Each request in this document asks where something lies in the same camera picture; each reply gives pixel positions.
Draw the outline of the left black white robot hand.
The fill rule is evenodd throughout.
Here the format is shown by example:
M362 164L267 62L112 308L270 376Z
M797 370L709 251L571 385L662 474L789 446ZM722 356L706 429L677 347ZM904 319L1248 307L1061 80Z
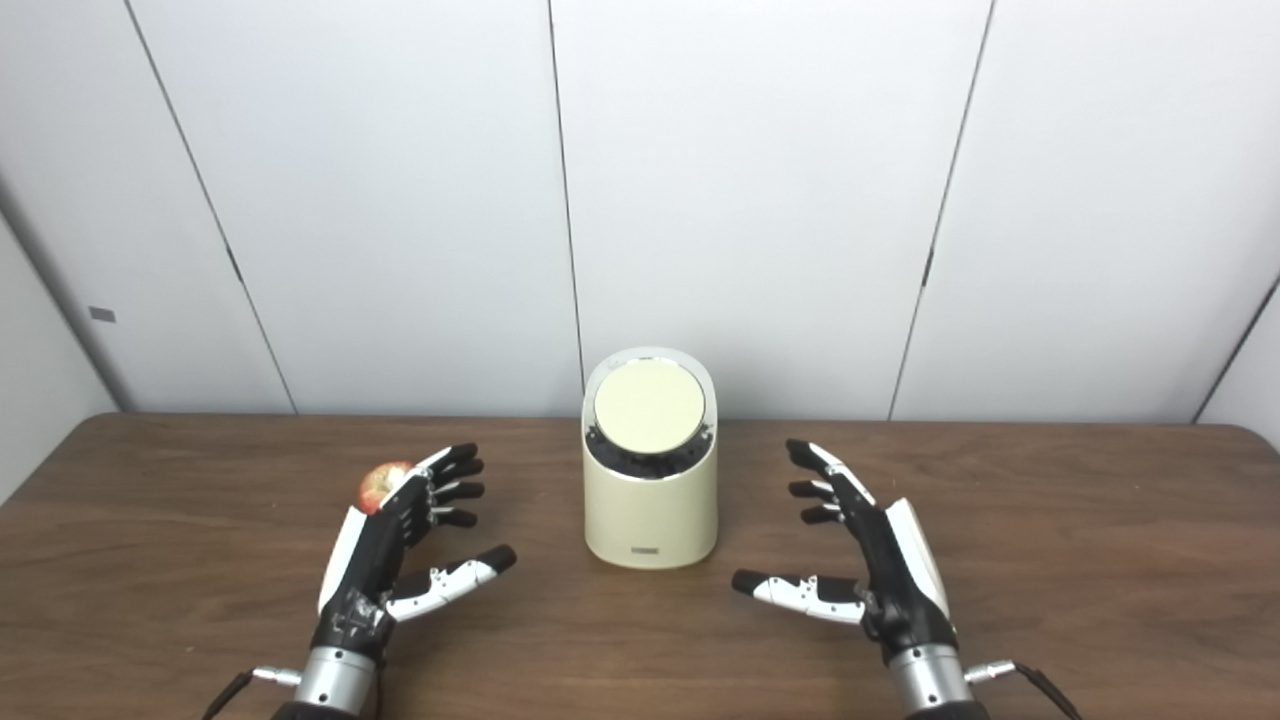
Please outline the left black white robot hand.
M476 515L453 501L484 496L484 484L472 479L483 469L477 446L466 443L365 474L323 577L314 648L381 665L399 624L445 607L516 564L515 550L499 544L444 566L402 571L406 555L430 532L476 525Z

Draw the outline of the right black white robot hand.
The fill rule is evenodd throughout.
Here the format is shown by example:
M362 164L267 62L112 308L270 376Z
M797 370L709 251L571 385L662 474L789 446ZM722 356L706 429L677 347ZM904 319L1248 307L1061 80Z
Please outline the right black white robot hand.
M803 511L803 521L844 527L856 541L868 578L739 569L732 588L809 618L858 625L884 661L927 644L957 648L945 585L910 503L900 498L879 505L845 461L817 443L787 439L785 446L794 465L814 473L810 480L788 484L791 496L819 502Z

